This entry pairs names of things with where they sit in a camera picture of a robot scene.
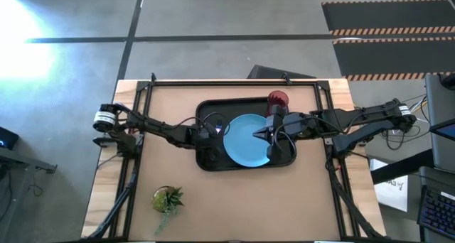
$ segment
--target red object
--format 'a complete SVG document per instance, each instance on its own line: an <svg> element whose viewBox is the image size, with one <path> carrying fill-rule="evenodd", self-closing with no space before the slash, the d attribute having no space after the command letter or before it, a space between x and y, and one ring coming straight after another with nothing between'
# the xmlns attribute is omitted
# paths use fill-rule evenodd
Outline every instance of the red object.
<svg viewBox="0 0 455 243"><path fill-rule="evenodd" d="M276 104L286 109L289 104L289 97L283 91L275 90L269 94L267 102L267 116L269 116L272 112L272 107Z"/></svg>

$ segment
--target black mat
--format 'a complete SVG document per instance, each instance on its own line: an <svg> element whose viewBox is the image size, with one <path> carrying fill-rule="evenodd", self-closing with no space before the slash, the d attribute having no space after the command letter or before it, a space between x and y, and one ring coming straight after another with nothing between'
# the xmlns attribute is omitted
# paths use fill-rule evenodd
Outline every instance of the black mat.
<svg viewBox="0 0 455 243"><path fill-rule="evenodd" d="M412 80L455 71L455 38L335 40L348 80Z"/></svg>
<svg viewBox="0 0 455 243"><path fill-rule="evenodd" d="M455 33L447 0L342 1L322 3L333 35Z"/></svg>

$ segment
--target concrete floor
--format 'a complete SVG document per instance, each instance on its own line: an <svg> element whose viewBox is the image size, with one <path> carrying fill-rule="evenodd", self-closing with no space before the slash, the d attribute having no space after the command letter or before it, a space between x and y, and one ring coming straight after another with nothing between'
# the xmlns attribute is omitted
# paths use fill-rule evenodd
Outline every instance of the concrete floor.
<svg viewBox="0 0 455 243"><path fill-rule="evenodd" d="M136 36L328 33L322 1L337 0L143 0ZM124 43L21 41L127 36L135 2L0 0L0 33L5 36L0 46L0 126L20 135L18 152L58 164L54 175L37 173L45 192L39 198L27 195L11 228L11 242L79 238L100 152L91 141L98 135L92 120L99 104L112 99L124 50ZM162 79L245 78L254 64L341 76L330 41L291 40L135 43L125 78L148 79L151 72ZM358 106L425 92L421 80L352 82L350 88ZM427 124L419 125L422 132L427 130ZM429 147L429 135L399 151L390 151L377 137L367 152L398 161ZM411 217L387 208L382 212L388 235L418 239Z"/></svg>

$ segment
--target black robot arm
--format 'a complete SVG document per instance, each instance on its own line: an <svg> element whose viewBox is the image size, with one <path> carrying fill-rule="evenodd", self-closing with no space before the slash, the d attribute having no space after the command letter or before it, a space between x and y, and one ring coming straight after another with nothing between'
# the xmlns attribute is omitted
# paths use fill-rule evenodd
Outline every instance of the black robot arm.
<svg viewBox="0 0 455 243"><path fill-rule="evenodd" d="M121 112L127 114L125 120L119 120ZM165 138L170 144L185 149L203 149L209 147L207 140L218 137L215 127L202 121L201 125L171 126L162 121L152 119L122 104L101 104L95 115L93 128L108 133L117 142L117 150L123 156L137 153L136 138L125 132L126 129L137 129Z"/></svg>
<svg viewBox="0 0 455 243"><path fill-rule="evenodd" d="M408 132L416 122L406 104L398 99L374 107L345 111L324 109L309 114L291 112L286 114L279 106L272 107L266 126L253 135L270 143L267 150L269 158L281 155L277 151L279 140L290 138L292 141L317 138L332 138L333 157L345 155L360 141L371 141L374 135L389 129ZM362 125L361 129L348 134L352 126Z"/></svg>

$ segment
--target potted plant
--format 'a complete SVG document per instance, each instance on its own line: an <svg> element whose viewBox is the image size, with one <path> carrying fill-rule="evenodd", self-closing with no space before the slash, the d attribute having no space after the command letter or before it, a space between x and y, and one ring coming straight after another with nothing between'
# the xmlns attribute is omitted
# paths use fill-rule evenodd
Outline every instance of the potted plant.
<svg viewBox="0 0 455 243"><path fill-rule="evenodd" d="M177 215L178 206L183 206L183 203L180 201L180 198L183 195L183 193L180 192L181 188L182 187L175 188L171 186L162 186L154 193L151 204L156 211L163 213L161 222L155 230L155 236L160 234L171 215Z"/></svg>

